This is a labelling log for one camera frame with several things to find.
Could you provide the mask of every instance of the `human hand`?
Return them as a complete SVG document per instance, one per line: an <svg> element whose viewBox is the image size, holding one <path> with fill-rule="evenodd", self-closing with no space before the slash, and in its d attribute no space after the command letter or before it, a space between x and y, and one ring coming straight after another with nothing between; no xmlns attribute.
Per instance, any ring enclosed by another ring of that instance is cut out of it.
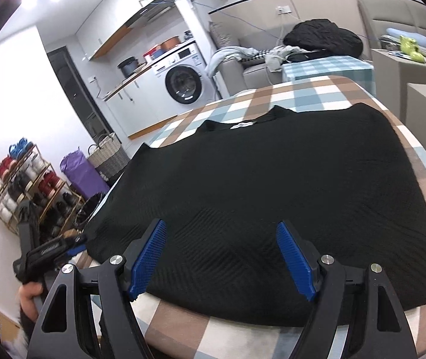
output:
<svg viewBox="0 0 426 359"><path fill-rule="evenodd" d="M20 297L20 307L23 313L33 322L38 319L38 310L33 302L33 298L43 292L43 285L39 282L29 282L20 286L18 296Z"/></svg>

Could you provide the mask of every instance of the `washing machine door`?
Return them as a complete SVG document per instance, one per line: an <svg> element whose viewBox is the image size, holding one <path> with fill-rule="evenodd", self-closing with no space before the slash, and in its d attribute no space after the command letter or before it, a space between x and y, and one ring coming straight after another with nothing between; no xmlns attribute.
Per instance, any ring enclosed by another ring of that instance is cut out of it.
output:
<svg viewBox="0 0 426 359"><path fill-rule="evenodd" d="M202 94L202 78L189 66L171 68L164 83L170 96L180 104L192 104Z"/></svg>

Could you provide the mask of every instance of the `plaid tablecloth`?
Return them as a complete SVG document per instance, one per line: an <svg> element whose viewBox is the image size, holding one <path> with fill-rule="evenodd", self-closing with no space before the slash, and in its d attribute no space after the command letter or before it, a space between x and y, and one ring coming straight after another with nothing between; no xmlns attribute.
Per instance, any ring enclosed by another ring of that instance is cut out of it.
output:
<svg viewBox="0 0 426 359"><path fill-rule="evenodd" d="M379 101L349 78L321 76L249 90L177 116L159 132L152 147L163 147L193 134L207 118L238 123L256 118L273 105L297 112L344 109L364 102L384 113L404 145L426 199L426 151L411 132ZM86 254L79 266L92 262ZM287 359L301 328L247 325L197 314L150 294L132 304L148 344L178 359ZM406 312L418 353L426 352L426 305ZM347 326L339 326L329 359L338 359Z"/></svg>
<svg viewBox="0 0 426 359"><path fill-rule="evenodd" d="M376 96L374 67L347 55L329 56L299 63L285 63L281 66L281 70L283 82L295 82L321 75L340 75L350 78L368 93Z"/></svg>

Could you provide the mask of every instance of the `washing machine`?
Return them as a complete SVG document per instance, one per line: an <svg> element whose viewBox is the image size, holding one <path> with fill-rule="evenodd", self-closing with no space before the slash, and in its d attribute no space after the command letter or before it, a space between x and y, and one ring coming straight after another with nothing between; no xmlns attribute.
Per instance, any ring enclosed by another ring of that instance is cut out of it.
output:
<svg viewBox="0 0 426 359"><path fill-rule="evenodd" d="M177 114L202 107L219 99L214 82L205 73L196 43L178 46L171 55L155 63L152 70L171 99L168 107Z"/></svg>

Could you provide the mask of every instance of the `red shoe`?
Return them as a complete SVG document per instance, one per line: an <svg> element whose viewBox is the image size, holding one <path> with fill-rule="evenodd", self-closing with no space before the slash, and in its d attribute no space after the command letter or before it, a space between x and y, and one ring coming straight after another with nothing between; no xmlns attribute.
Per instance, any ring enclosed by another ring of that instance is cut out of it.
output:
<svg viewBox="0 0 426 359"><path fill-rule="evenodd" d="M53 171L45 173L43 179L54 189L58 189L63 183L62 180L58 178L58 176Z"/></svg>
<svg viewBox="0 0 426 359"><path fill-rule="evenodd" d="M55 194L55 189L52 189L47 181L42 179L38 185L38 190L47 198L50 199Z"/></svg>
<svg viewBox="0 0 426 359"><path fill-rule="evenodd" d="M7 156L6 158L1 161L1 163L9 170L13 170L18 163L15 159L11 158L10 156Z"/></svg>
<svg viewBox="0 0 426 359"><path fill-rule="evenodd" d="M6 168L3 164L0 164L0 179L4 181L9 174L10 174L10 170Z"/></svg>

